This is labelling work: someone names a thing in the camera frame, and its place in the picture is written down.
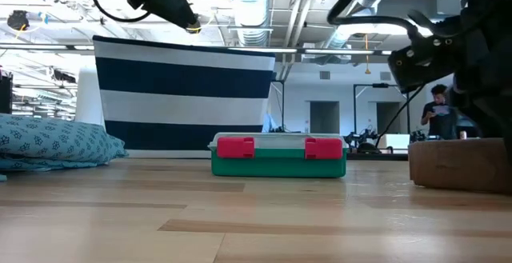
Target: green plastic container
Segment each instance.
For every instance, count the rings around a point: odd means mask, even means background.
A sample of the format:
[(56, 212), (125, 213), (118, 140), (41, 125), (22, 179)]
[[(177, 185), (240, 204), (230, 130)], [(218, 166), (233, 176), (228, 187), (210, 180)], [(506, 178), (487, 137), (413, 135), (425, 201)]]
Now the green plastic container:
[[(225, 158), (217, 154), (221, 137), (253, 137), (254, 157)], [(339, 159), (306, 159), (306, 138), (338, 138), (342, 141)], [(322, 177), (345, 176), (347, 146), (333, 134), (306, 133), (218, 133), (209, 145), (212, 173), (239, 177)]]

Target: red latch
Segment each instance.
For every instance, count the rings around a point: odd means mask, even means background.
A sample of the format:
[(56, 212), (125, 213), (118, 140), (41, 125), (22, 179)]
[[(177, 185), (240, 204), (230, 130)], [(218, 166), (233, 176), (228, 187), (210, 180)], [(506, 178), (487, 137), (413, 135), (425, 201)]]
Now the red latch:
[(343, 144), (339, 138), (306, 138), (306, 159), (341, 159)]
[(254, 158), (254, 138), (221, 137), (217, 142), (220, 158)]

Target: brown box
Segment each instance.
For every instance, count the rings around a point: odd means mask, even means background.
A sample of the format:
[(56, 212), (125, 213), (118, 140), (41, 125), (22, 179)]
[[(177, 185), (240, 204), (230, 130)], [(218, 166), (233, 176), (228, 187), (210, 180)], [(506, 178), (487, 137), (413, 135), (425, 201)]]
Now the brown box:
[(409, 166), (416, 185), (512, 193), (512, 166), (499, 138), (415, 142)]

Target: doorway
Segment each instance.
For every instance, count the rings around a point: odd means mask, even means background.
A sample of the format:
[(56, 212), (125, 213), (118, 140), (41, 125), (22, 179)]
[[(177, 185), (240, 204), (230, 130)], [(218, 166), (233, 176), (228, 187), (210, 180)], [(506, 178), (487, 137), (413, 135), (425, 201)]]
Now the doorway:
[[(388, 124), (390, 124), (391, 119), (393, 119), (394, 115), (400, 109), (399, 102), (377, 102), (377, 132), (382, 134)], [(391, 124), (390, 128), (387, 130), (387, 133), (390, 134), (399, 134), (400, 133), (400, 117), (396, 118)]]
[(339, 102), (310, 102), (310, 132), (339, 134)]

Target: striped banner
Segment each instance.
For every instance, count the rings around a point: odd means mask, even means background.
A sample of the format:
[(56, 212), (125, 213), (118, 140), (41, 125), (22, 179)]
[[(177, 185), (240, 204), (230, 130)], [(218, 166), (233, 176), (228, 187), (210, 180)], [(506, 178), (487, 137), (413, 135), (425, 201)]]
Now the striped banner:
[(261, 132), (275, 56), (94, 36), (106, 132), (131, 157), (209, 157), (218, 132)]

